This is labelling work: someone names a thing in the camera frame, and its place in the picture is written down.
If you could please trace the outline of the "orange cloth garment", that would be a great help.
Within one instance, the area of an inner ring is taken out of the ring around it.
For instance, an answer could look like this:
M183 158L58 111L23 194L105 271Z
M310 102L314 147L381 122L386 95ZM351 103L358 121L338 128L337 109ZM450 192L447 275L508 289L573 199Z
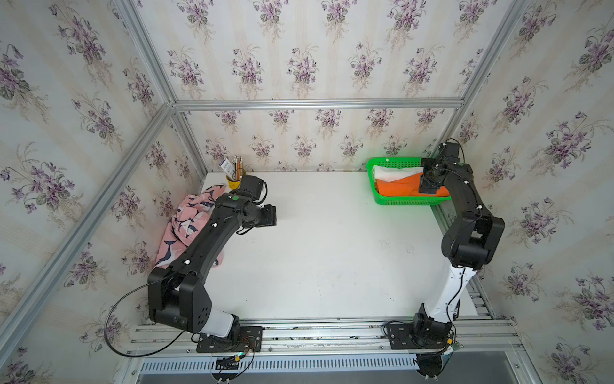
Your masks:
M449 191L441 187L435 195L423 195L419 193L419 185L422 173L401 179L396 182L382 182L375 179L377 192L385 197L449 197Z

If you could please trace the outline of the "white shorts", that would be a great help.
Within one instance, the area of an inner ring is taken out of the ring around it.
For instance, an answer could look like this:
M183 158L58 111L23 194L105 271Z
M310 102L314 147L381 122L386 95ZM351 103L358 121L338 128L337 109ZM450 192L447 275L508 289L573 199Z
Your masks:
M413 177L414 175L421 174L423 167L406 167L406 168L390 168L385 166L374 166L373 175L376 180L382 182L396 182L401 179Z

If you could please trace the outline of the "pink patterned garment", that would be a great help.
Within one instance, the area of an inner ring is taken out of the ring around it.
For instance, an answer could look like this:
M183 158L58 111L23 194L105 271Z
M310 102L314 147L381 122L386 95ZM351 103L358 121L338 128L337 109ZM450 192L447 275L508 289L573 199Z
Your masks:
M187 195L170 218L162 237L155 267L166 268L187 250L204 229L214 203L226 191L224 185L213 185L200 195Z

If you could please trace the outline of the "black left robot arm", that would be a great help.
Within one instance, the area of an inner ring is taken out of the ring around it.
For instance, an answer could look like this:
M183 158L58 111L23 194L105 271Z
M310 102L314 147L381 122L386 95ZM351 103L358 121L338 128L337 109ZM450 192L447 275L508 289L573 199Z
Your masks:
M237 189L214 185L180 203L147 280L152 322L191 334L238 340L238 316L214 307L206 279L233 235L276 226L275 206L264 203L267 193L264 180L247 175Z

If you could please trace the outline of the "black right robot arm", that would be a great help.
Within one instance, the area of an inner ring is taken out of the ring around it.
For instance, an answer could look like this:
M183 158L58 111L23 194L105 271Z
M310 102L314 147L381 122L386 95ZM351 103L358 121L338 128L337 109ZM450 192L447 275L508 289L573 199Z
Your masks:
M473 169L460 156L460 143L444 142L435 158L421 161L418 191L434 195L446 188L456 211L441 241L441 253L449 262L446 280L413 318L412 342L421 348L441 349L449 344L460 295L476 272L492 261L505 230L505 221L483 203Z

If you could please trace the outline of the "green plastic basket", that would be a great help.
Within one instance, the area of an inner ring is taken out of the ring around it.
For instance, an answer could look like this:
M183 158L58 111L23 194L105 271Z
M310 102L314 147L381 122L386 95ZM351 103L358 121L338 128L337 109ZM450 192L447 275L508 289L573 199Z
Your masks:
M374 200L382 206L437 206L451 200L445 187L435 195L418 192L423 158L379 157L366 163Z

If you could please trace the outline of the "yellow pencil cup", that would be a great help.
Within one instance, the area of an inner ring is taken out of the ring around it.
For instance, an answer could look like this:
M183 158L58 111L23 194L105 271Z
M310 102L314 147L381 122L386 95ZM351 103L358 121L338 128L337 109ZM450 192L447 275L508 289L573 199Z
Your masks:
M240 171L238 172L238 175L235 177L235 179L226 177L227 180L227 184L228 187L230 188L230 190L236 190L240 187L241 182L243 180L243 178L247 175L246 171L243 169L240 169Z

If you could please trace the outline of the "wooden pencils bundle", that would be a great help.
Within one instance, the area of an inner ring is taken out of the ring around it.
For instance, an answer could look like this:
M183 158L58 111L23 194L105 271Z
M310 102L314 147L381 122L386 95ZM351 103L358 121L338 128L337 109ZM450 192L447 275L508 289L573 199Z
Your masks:
M233 158L233 161L235 165L234 180L237 182L241 182L242 177L245 173L245 170L243 167L243 159L240 155L235 155L235 157Z

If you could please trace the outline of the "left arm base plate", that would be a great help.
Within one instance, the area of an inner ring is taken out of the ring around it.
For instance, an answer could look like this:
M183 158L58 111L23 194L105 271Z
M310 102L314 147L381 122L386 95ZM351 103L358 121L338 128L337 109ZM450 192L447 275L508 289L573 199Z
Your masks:
M261 326L240 326L226 338L199 334L198 353L249 353L260 352L264 328Z

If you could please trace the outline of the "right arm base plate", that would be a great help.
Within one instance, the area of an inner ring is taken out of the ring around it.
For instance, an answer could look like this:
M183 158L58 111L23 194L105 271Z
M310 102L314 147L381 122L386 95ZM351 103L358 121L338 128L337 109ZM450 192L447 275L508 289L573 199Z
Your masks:
M391 321L384 324L383 331L393 350L441 350L453 334L452 323L430 321L421 324Z

